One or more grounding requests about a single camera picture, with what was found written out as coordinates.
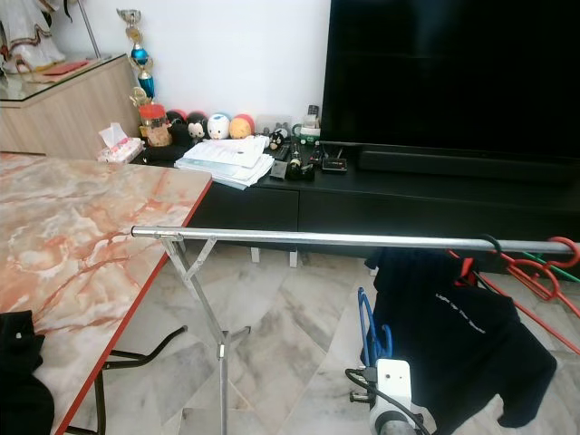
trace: metal table leg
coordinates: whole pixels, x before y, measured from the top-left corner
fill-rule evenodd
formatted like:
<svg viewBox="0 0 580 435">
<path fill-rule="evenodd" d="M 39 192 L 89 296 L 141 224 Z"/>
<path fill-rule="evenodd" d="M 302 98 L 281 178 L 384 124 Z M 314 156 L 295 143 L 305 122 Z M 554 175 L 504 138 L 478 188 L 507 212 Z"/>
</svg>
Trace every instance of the metal table leg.
<svg viewBox="0 0 580 435">
<path fill-rule="evenodd" d="M 107 413 L 105 410 L 105 391 L 102 383 L 102 371 L 103 370 L 113 370 L 113 369 L 130 369 L 133 367 L 140 367 L 151 362 L 160 352 L 169 344 L 171 340 L 180 334 L 185 333 L 188 330 L 187 326 L 181 326 L 178 330 L 170 333 L 163 341 L 151 352 L 149 355 L 143 355 L 141 353 L 124 352 L 124 351 L 111 351 L 111 355 L 120 356 L 122 358 L 129 358 L 134 361 L 107 361 L 102 369 L 99 371 L 96 379 L 94 380 L 94 395 L 97 402 L 97 430 L 90 430 L 84 428 L 77 428 L 74 426 L 69 426 L 66 428 L 66 433 L 71 433 L 72 435 L 105 435 L 105 430 L 107 426 Z"/>
<path fill-rule="evenodd" d="M 189 265 L 188 260 L 185 258 L 185 249 L 183 249 L 180 243 L 183 238 L 179 237 L 160 237 L 165 250 L 171 262 L 177 269 L 179 277 L 183 282 L 183 285 L 189 290 L 189 292 L 196 296 L 199 301 L 201 301 L 204 307 L 204 313 L 206 314 L 206 320 L 208 321 L 209 329 L 213 334 L 217 342 L 217 361 L 219 362 L 219 410 L 220 410 L 220 420 L 221 420 L 221 435 L 227 435 L 227 357 L 229 353 L 229 346 L 236 340 L 240 340 L 246 335 L 250 334 L 251 328 L 246 326 L 240 331 L 235 333 L 230 333 L 229 331 L 223 331 L 219 326 L 218 319 L 211 309 L 211 305 L 203 293 L 201 284 L 196 278 L 196 273 L 203 265 L 204 261 L 209 255 L 212 247 L 216 244 L 216 239 L 210 237 L 201 252 L 198 255 L 198 259 L 194 262 L 192 266 Z"/>
</svg>

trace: stack of paper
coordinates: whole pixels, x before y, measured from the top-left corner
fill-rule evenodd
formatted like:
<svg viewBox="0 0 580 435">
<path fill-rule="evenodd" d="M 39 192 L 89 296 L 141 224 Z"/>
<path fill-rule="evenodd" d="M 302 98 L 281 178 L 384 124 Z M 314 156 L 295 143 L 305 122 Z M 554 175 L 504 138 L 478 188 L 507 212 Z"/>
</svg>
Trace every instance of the stack of paper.
<svg viewBox="0 0 580 435">
<path fill-rule="evenodd" d="M 179 169 L 204 170 L 213 180 L 236 189 L 255 184 L 272 168 L 274 158 L 263 154 L 268 138 L 205 140 L 175 162 Z"/>
</svg>

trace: glass jar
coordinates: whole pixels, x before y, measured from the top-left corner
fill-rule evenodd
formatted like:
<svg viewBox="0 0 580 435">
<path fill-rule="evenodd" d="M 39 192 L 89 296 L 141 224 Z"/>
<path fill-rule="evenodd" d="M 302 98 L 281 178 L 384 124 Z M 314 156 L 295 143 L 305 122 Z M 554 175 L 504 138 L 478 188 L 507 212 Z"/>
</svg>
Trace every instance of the glass jar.
<svg viewBox="0 0 580 435">
<path fill-rule="evenodd" d="M 139 107 L 143 136 L 151 147 L 166 147 L 171 144 L 165 108 L 161 104 L 143 104 Z"/>
</svg>

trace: marble floor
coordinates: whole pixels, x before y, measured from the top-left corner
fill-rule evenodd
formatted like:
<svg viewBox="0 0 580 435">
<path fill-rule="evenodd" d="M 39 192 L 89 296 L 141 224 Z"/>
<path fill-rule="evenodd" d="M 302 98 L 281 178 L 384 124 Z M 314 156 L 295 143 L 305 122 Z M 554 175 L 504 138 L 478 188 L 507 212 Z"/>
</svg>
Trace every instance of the marble floor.
<svg viewBox="0 0 580 435">
<path fill-rule="evenodd" d="M 188 257 L 200 248 L 189 244 Z M 511 277 L 489 276 L 580 346 L 580 320 L 566 307 L 540 302 Z M 298 268 L 292 269 L 284 252 L 262 250 L 261 262 L 253 264 L 248 248 L 217 245 L 199 280 L 224 328 L 252 326 L 230 354 L 229 433 L 370 433 L 368 408 L 349 402 L 353 386 L 343 375 L 344 368 L 359 364 L 362 345 L 356 290 L 363 286 L 374 297 L 361 259 L 301 253 Z M 580 286 L 565 290 L 580 305 Z M 558 361 L 536 419 L 518 430 L 501 428 L 496 418 L 502 403 L 496 396 L 457 434 L 580 433 L 580 357 L 525 316 L 522 321 Z M 116 347 L 147 353 L 183 324 L 188 331 L 152 363 L 104 373 L 108 435 L 219 434 L 216 346 L 200 302 L 183 288 L 171 264 L 160 272 Z M 435 430 L 430 415 L 417 410 Z M 72 423 L 95 427 L 92 391 Z"/>
</svg>

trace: red hanger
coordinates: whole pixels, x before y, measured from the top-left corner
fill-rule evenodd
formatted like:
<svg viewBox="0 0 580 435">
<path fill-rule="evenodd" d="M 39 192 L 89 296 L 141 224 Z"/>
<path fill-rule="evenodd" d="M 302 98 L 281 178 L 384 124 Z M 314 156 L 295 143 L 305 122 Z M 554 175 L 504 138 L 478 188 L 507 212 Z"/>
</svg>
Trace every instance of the red hanger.
<svg viewBox="0 0 580 435">
<path fill-rule="evenodd" d="M 569 261 L 566 262 L 559 262 L 559 261 L 547 261 L 544 265 L 538 263 L 534 260 L 526 260 L 526 259 L 518 259 L 515 260 L 510 256 L 507 256 L 503 252 L 499 253 L 504 260 L 507 261 L 507 270 L 508 272 L 517 278 L 523 285 L 529 288 L 532 292 L 536 295 L 540 296 L 545 301 L 551 301 L 552 299 L 560 299 L 566 305 L 570 307 L 570 309 L 580 317 L 580 309 L 575 306 L 572 301 L 570 301 L 566 295 L 562 293 L 560 289 L 560 283 L 554 273 L 550 270 L 551 266 L 560 267 L 561 269 L 573 267 L 578 260 L 580 260 L 580 250 L 576 247 L 576 244 L 570 240 L 569 238 L 565 237 L 552 237 L 549 239 L 550 242 L 560 242 L 565 244 L 569 247 L 572 252 L 573 256 Z M 536 271 L 529 275 L 521 269 L 521 266 L 529 266 Z M 548 278 L 551 283 L 551 288 L 548 288 L 540 283 L 537 282 L 538 278 L 541 277 L 543 274 L 544 277 Z"/>
<path fill-rule="evenodd" d="M 561 299 L 562 302 L 564 302 L 566 305 L 568 305 L 570 307 L 570 309 L 577 316 L 580 317 L 580 310 L 578 310 L 578 308 L 562 293 L 562 291 L 560 289 L 560 283 L 558 282 L 556 276 L 550 270 L 551 266 L 556 266 L 556 267 L 560 267 L 560 268 L 572 267 L 572 266 L 575 266 L 576 263 L 578 263 L 578 261 L 580 261 L 580 250 L 576 247 L 576 244 L 572 240 L 565 238 L 565 237 L 552 237 L 552 238 L 550 238 L 549 241 L 551 241 L 551 242 L 560 242 L 560 243 L 563 243 L 566 246 L 568 246 L 572 250 L 573 256 L 569 261 L 567 261 L 565 263 L 558 262 L 558 261 L 548 261 L 544 265 L 542 265 L 542 264 L 540 264 L 536 261 L 533 261 L 533 260 L 514 259 L 510 256 L 507 256 L 506 254 L 501 252 L 501 246 L 499 246 L 499 243 L 497 242 L 497 240 L 493 239 L 493 237 L 486 238 L 486 239 L 496 246 L 497 250 L 494 252 L 498 253 L 501 256 L 501 258 L 503 258 L 504 260 L 507 261 L 508 272 L 511 275 L 513 275 L 517 280 L 519 280 L 522 284 L 524 284 L 527 288 L 532 290 L 536 295 L 540 296 L 545 301 L 549 301 L 549 300 L 552 300 L 555 298 Z M 449 250 L 449 253 L 455 258 L 459 258 L 459 256 L 455 252 Z M 488 288 L 491 288 L 492 290 L 494 290 L 495 292 L 497 292 L 503 296 L 511 297 L 506 292 L 504 292 L 501 288 L 499 288 L 497 285 L 493 284 L 485 276 L 481 276 L 479 274 L 474 274 L 473 271 L 470 270 L 472 265 L 473 265 L 472 258 L 465 258 L 464 259 L 463 268 L 461 270 L 461 276 L 464 279 L 469 280 L 470 276 L 471 277 L 475 276 L 476 278 L 478 278 L 479 280 L 482 281 L 483 285 L 487 286 Z M 534 269 L 536 269 L 537 272 L 535 272 L 533 275 L 529 275 L 521 269 L 521 266 L 531 266 Z M 537 279 L 540 277 L 540 273 L 542 273 L 548 277 L 548 279 L 550 280 L 550 283 L 551 283 L 551 288 L 547 288 L 544 285 L 541 285 L 540 283 L 537 282 Z M 542 326 L 546 331 L 548 331 L 550 334 L 552 334 L 555 338 L 557 338 L 560 342 L 562 342 L 567 347 L 572 349 L 572 351 L 574 351 L 575 353 L 580 355 L 580 348 L 578 348 L 576 345 L 574 345 L 572 342 L 570 342 L 568 339 L 566 339 L 561 333 L 556 331 L 549 324 L 544 322 L 544 320 L 542 320 L 542 318 L 539 317 L 536 313 L 533 313 L 532 311 L 528 310 L 527 308 L 525 308 L 522 304 L 520 304 L 516 300 L 514 300 L 514 305 L 522 313 L 526 314 L 528 317 L 530 317 L 532 320 L 534 320 L 537 324 Z"/>
</svg>

